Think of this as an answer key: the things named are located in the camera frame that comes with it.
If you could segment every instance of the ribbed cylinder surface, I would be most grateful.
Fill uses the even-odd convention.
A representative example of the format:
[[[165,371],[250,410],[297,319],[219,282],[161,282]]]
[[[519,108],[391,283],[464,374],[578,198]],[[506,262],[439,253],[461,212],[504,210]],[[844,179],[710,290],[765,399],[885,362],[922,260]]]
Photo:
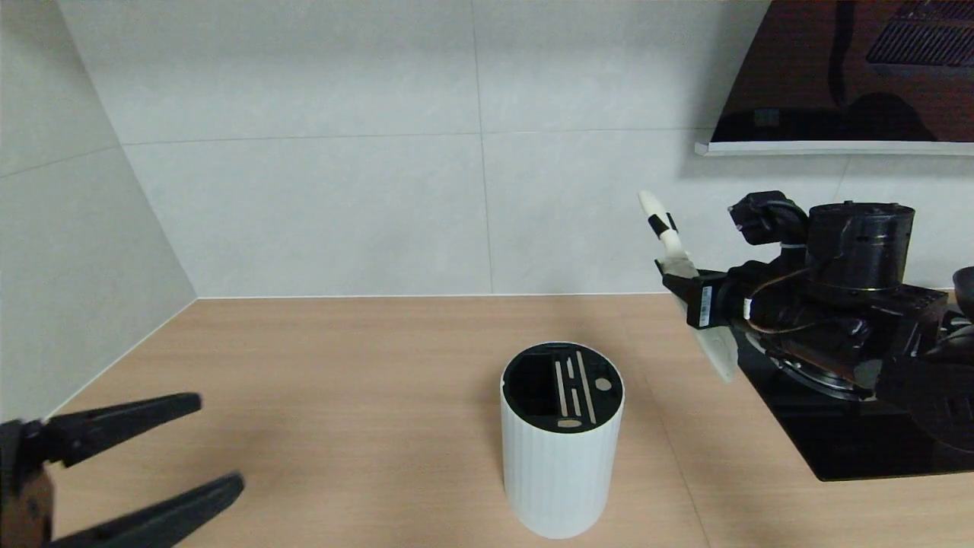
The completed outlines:
[[[523,398],[519,404],[505,382],[524,380],[511,369],[528,364],[525,360],[532,368],[545,368],[540,356],[550,356],[556,368],[542,378],[557,384],[547,392],[543,389],[550,386],[537,376],[533,384],[554,397],[554,405],[535,400],[526,406]],[[538,345],[507,366],[501,401],[505,491],[518,519],[547,538],[569,538],[591,528],[608,500],[622,419],[624,393],[615,366],[573,343]],[[562,425],[566,420],[580,424]]]

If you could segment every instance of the white tile wall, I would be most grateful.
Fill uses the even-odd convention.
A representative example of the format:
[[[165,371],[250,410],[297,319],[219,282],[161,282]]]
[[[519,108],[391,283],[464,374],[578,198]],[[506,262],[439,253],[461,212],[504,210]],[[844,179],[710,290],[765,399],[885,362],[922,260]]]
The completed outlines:
[[[51,2],[0,6],[0,176],[118,144]]]
[[[61,6],[123,144],[480,129],[469,0]]]
[[[127,151],[200,296],[491,291],[478,136]]]
[[[54,2],[3,0],[0,420],[45,416],[195,295]]]
[[[727,207],[779,189],[800,205],[831,201],[846,160],[718,159],[696,132],[616,131],[484,137],[494,289],[499,293],[661,292],[662,247],[636,198],[652,189],[701,268],[773,258],[733,229]]]
[[[849,165],[691,153],[767,0],[60,1],[123,142],[248,139],[127,147],[207,296],[661,291],[636,190],[679,213],[701,264],[726,267],[774,254],[746,246],[728,205],[768,188],[828,202]],[[854,159],[843,191],[866,188],[869,162],[883,164]],[[974,178],[948,166],[882,179],[929,211],[945,200],[932,177]],[[442,204],[420,205],[448,179]],[[364,184],[452,220],[375,209]],[[309,204],[325,195],[347,207]],[[378,233],[336,240],[338,224],[394,226],[389,268],[371,266]],[[942,241],[914,246],[912,276],[949,278],[970,251]],[[421,258],[436,254],[457,262]]]
[[[123,151],[0,178],[4,416],[43,416],[195,298]]]
[[[485,132],[712,127],[768,2],[474,0]]]

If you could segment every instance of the wire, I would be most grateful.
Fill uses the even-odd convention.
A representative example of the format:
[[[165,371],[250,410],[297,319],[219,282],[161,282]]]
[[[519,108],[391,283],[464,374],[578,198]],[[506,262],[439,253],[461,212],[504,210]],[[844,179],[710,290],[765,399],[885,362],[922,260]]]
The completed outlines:
[[[785,274],[783,276],[778,276],[777,278],[772,278],[772,279],[770,279],[770,280],[762,283],[757,288],[755,288],[754,291],[752,291],[751,294],[749,294],[744,299],[743,316],[744,316],[744,320],[747,322],[748,327],[750,327],[752,330],[754,330],[754,331],[756,331],[758,333],[765,333],[765,334],[785,334],[785,333],[799,332],[801,330],[806,330],[808,328],[812,328],[814,326],[820,325],[821,322],[812,322],[810,324],[804,324],[804,325],[797,326],[797,327],[794,327],[794,328],[786,328],[786,329],[783,329],[783,330],[779,330],[779,329],[764,328],[762,326],[759,326],[759,325],[755,324],[751,320],[751,302],[754,300],[754,297],[758,293],[760,293],[764,289],[767,289],[770,286],[773,286],[774,284],[779,284],[781,282],[784,282],[785,280],[790,280],[790,279],[792,279],[792,278],[794,278],[796,276],[801,276],[802,274],[806,274],[806,273],[810,272],[811,269],[812,269],[811,266],[806,266],[805,268],[801,268],[799,270],[794,270],[794,271],[789,272],[788,274]]]

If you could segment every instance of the robotic arm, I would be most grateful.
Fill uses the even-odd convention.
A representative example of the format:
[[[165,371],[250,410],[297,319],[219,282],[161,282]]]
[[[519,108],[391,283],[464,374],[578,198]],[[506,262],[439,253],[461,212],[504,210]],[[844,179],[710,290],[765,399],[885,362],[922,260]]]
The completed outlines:
[[[737,330],[799,382],[884,401],[934,439],[974,451],[974,327],[945,335],[948,294],[903,284],[913,209],[845,202],[806,214],[781,192],[748,194],[729,208],[737,230],[781,254],[717,272],[688,267],[672,216],[648,192],[640,202],[666,251],[656,261],[663,285],[722,377],[736,363]],[[955,284],[970,316],[974,272],[958,271]]]
[[[244,490],[232,473],[99,526],[52,539],[54,484],[45,466],[74,466],[152,428],[198,411],[197,394],[0,424],[0,547],[170,548],[228,508]]]

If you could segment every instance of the black cooktop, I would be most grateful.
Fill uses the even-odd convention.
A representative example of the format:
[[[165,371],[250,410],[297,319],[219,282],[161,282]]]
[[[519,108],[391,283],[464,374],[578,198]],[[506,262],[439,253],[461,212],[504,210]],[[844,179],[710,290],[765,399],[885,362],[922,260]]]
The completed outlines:
[[[738,364],[815,476],[823,482],[974,471],[974,453],[927,436],[882,402],[819,393],[766,358],[740,333]]]

